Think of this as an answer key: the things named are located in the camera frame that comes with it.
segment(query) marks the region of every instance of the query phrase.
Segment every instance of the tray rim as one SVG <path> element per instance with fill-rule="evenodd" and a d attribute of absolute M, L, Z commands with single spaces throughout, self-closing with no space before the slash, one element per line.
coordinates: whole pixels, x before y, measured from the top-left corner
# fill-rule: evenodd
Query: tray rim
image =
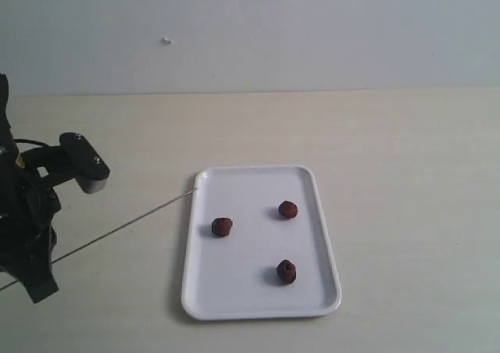
<path fill-rule="evenodd" d="M 193 224 L 193 215 L 196 210 L 196 205 L 198 204 L 198 193 L 199 184 L 201 183 L 201 178 L 205 173 L 208 173 L 213 170 L 235 170 L 235 169 L 276 169 L 276 168 L 297 168 L 305 171 L 308 174 L 308 177 L 312 181 L 312 191 L 314 193 L 314 198 L 316 199 L 316 206 L 318 208 L 318 213 L 320 215 L 320 224 L 321 229 L 323 231 L 323 235 L 325 238 L 325 243 L 327 246 L 328 260 L 330 263 L 330 268 L 334 278 L 334 286 L 337 291 L 337 297 L 326 307 L 323 308 L 315 308 L 310 310 L 285 310 L 280 312 L 216 312 L 216 313 L 198 313 L 195 311 L 190 305 L 186 298 L 186 278 L 188 274 L 189 268 L 189 258 L 190 256 L 190 248 L 191 248 L 191 236 L 192 236 L 192 224 Z M 321 205 L 320 193 L 318 192 L 318 186 L 316 183 L 316 178 L 314 177 L 314 173 L 312 170 L 304 165 L 298 164 L 277 164 L 277 165 L 266 165 L 266 166 L 214 166 L 204 169 L 196 174 L 195 184 L 193 186 L 195 192 L 193 194 L 191 200 L 191 211 L 189 214 L 189 224 L 187 226 L 187 240 L 186 240 L 186 252 L 184 255 L 184 270 L 182 275 L 182 289 L 180 293 L 180 302 L 184 311 L 191 317 L 197 320 L 231 320 L 231 319 L 277 319 L 277 318 L 304 318 L 304 317 L 313 317 L 313 316 L 325 316 L 326 314 L 330 314 L 337 310 L 341 301 L 342 301 L 342 289 L 338 275 L 337 265 L 334 259 L 334 251 L 330 241 L 330 235 L 328 233 L 327 222 L 323 213 L 323 206 Z"/>

